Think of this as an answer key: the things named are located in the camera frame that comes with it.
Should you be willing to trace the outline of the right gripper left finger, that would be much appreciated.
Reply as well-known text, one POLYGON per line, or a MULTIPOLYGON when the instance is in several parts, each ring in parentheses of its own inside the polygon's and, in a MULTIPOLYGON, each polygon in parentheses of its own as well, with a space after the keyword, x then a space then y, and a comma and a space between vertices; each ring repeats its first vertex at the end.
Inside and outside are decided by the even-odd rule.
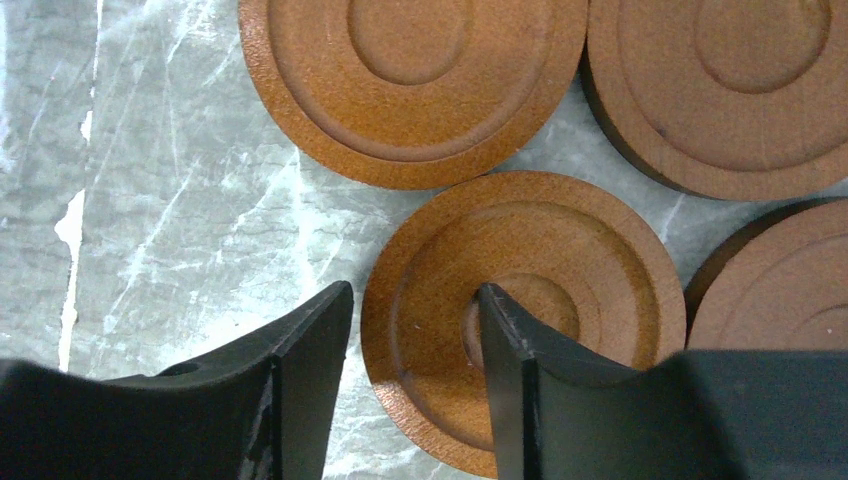
POLYGON ((353 313, 337 281, 154 376, 1 363, 5 479, 319 479, 353 313))

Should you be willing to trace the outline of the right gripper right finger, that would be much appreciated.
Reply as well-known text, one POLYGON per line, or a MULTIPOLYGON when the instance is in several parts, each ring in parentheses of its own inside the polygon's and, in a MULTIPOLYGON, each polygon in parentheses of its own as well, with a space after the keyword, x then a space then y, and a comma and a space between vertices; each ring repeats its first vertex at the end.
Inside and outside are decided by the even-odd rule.
POLYGON ((502 479, 843 479, 843 351, 685 350, 645 371, 482 285, 502 479))

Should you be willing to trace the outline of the brown wooden coaster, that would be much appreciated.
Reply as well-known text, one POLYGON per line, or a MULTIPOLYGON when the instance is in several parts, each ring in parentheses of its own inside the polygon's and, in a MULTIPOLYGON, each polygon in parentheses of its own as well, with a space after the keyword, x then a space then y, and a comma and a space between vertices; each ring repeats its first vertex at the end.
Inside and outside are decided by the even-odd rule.
POLYGON ((584 85, 608 140, 675 189, 771 201, 847 175, 843 1, 593 1, 584 85))
POLYGON ((846 198, 752 221, 704 261, 685 299, 690 349, 846 349, 846 198))
POLYGON ((647 369, 685 344, 674 263, 614 195, 539 171, 490 174, 438 194, 378 256, 364 294, 361 348, 400 430, 469 474, 497 474, 475 297, 484 283, 630 367, 647 369))
POLYGON ((585 1, 242 1, 255 89, 280 130, 345 177, 453 185, 521 149, 574 77, 585 1))

